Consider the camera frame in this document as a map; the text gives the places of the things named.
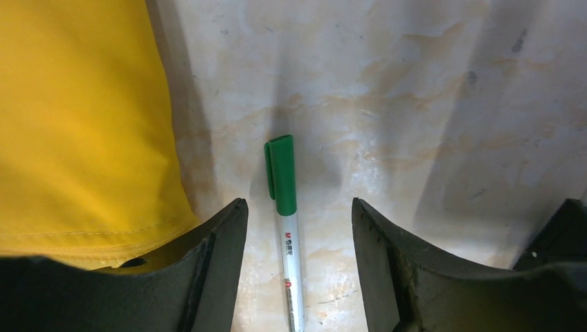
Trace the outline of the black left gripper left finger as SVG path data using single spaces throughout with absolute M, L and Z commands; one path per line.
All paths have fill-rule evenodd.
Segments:
M 207 222 L 119 268 L 1 260 L 2 331 L 230 331 L 249 209 Z

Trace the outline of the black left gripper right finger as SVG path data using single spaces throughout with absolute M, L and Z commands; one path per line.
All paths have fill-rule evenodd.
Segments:
M 455 256 L 362 199 L 353 239 L 369 331 L 585 331 L 586 206 L 567 199 L 511 270 Z

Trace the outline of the green marker cap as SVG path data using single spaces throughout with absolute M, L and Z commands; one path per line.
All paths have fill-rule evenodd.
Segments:
M 269 196 L 280 216 L 297 211 L 294 138 L 284 135 L 264 144 Z

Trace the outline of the white marker pen body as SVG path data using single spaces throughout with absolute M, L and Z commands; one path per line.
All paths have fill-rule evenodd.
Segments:
M 297 213 L 278 216 L 283 279 L 290 331 L 305 331 L 305 306 L 302 289 L 301 258 Z

